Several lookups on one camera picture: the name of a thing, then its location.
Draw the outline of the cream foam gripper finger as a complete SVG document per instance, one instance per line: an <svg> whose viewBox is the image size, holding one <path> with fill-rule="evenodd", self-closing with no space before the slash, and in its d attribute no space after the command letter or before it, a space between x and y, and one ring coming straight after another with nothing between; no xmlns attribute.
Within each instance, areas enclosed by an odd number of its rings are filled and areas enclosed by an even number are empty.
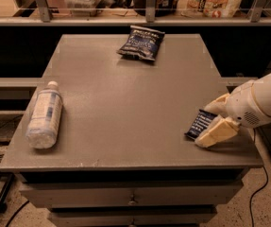
<svg viewBox="0 0 271 227"><path fill-rule="evenodd" d="M230 93L221 95L217 99L207 104L204 107L204 110L212 114L225 114L227 112L226 103L229 96L230 96Z"/></svg>
<svg viewBox="0 0 271 227"><path fill-rule="evenodd" d="M218 115L211 124L195 139L195 143L202 148L211 147L235 136L240 129L240 123L231 117Z"/></svg>

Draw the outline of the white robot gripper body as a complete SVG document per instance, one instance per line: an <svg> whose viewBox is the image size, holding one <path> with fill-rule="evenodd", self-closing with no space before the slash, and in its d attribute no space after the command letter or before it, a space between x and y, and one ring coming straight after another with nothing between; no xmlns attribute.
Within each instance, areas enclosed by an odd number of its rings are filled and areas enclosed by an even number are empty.
<svg viewBox="0 0 271 227"><path fill-rule="evenodd" d="M250 80L236 87L226 100L228 116L247 128L257 128L271 122L271 116L258 105L253 86L254 81Z"/></svg>

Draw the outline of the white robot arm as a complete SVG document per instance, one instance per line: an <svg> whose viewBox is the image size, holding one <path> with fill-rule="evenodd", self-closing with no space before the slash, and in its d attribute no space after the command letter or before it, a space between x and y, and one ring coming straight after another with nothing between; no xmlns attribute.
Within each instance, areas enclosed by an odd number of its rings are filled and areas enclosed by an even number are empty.
<svg viewBox="0 0 271 227"><path fill-rule="evenodd" d="M271 123L271 74L243 83L210 102L204 110L215 114L215 118L195 139L202 148L232 138L240 127L254 129Z"/></svg>

